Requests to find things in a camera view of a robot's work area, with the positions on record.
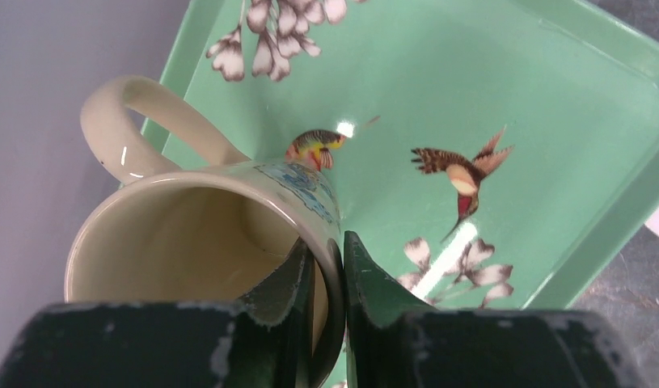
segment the hummingbird print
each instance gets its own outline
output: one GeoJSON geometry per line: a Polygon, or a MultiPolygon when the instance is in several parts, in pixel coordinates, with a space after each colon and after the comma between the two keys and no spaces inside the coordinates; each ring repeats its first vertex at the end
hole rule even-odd
{"type": "Polygon", "coordinates": [[[496,152],[496,144],[504,132],[505,127],[492,137],[472,160],[452,151],[434,148],[412,150],[417,155],[417,158],[412,161],[421,163],[417,167],[418,170],[426,175],[445,171],[458,192],[458,221],[441,241],[446,240],[463,221],[477,211],[482,181],[493,173],[512,152],[514,145],[496,152]]]}

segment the mint green tray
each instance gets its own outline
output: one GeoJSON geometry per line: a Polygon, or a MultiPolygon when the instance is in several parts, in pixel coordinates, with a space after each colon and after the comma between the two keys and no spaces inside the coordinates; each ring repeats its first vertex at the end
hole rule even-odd
{"type": "MultiPolygon", "coordinates": [[[[401,222],[385,220],[382,230],[349,221],[394,276],[414,269],[402,259],[407,239],[422,236],[436,243],[454,223],[453,214],[444,211],[455,208],[445,174],[419,175],[409,163],[410,148],[470,157],[507,124],[499,149],[515,149],[484,181],[483,208],[475,215],[481,237],[496,246],[494,259],[515,267],[514,294],[494,307],[569,307],[659,204],[659,44],[578,0],[387,3],[348,0],[344,20],[310,30],[322,54],[294,57],[291,75],[277,83],[251,76],[256,38],[245,21],[245,79],[224,82],[212,71],[205,52],[235,27],[241,3],[193,0],[160,82],[252,158],[281,156],[291,133],[331,129],[344,117],[382,115],[370,131],[399,140],[371,148],[363,141],[361,154],[337,150],[336,168],[327,177],[337,184],[341,201],[351,179],[378,184],[377,177],[391,174],[346,164],[386,154],[403,159],[392,171],[407,186],[403,190],[441,191],[431,209],[415,209],[417,196],[404,206],[410,213],[394,209],[401,222]],[[313,73],[318,69],[324,72],[313,73]],[[311,105],[308,101],[316,106],[294,108],[311,105]],[[237,128],[264,126],[280,136],[256,137],[237,128]],[[339,176],[349,182],[337,183],[339,176]],[[443,221],[432,227],[439,209],[443,221]],[[414,232],[412,211],[427,224],[414,232]],[[400,236],[392,228],[406,225],[413,235],[400,236]],[[388,244],[394,246],[382,251],[388,244]],[[402,265],[393,264],[396,259],[402,265]]],[[[145,122],[142,132],[182,167],[203,163],[155,123],[145,122]]],[[[473,305],[468,299],[457,306],[473,305]]],[[[327,383],[337,383],[342,373],[327,383]]]]}

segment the gray countertop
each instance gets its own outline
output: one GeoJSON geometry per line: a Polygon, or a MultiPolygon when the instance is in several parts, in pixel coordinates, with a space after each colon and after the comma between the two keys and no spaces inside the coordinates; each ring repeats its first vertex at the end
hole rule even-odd
{"type": "MultiPolygon", "coordinates": [[[[659,41],[659,0],[590,1],[659,41]]],[[[574,308],[605,316],[651,388],[659,388],[659,238],[653,232],[641,228],[574,308]]]]}

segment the white wall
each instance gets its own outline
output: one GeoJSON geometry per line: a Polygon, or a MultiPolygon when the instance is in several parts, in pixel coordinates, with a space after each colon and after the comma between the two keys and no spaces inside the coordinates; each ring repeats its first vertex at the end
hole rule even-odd
{"type": "Polygon", "coordinates": [[[40,307],[61,301],[65,259],[117,187],[78,123],[121,74],[159,78],[188,0],[0,0],[0,362],[40,307]]]}

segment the chipped paint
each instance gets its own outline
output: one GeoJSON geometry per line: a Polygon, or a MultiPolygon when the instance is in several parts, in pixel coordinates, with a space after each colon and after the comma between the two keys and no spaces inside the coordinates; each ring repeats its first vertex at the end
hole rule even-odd
{"type": "Polygon", "coordinates": [[[218,345],[210,356],[210,371],[223,382],[229,374],[229,352],[234,341],[236,324],[230,322],[226,325],[226,336],[220,337],[218,345]]]}
{"type": "Polygon", "coordinates": [[[634,360],[609,323],[594,314],[544,314],[541,317],[553,330],[566,331],[571,324],[581,325],[593,336],[594,347],[612,371],[618,386],[641,386],[634,360]]]}
{"type": "Polygon", "coordinates": [[[175,304],[178,309],[199,309],[199,310],[217,310],[224,313],[229,313],[232,317],[239,314],[240,308],[234,304],[223,304],[217,302],[207,302],[207,301],[186,301],[186,302],[177,302],[175,304]]]}
{"type": "Polygon", "coordinates": [[[44,314],[64,314],[75,311],[89,311],[101,307],[100,303],[66,303],[64,305],[50,306],[44,310],[44,314]]]}

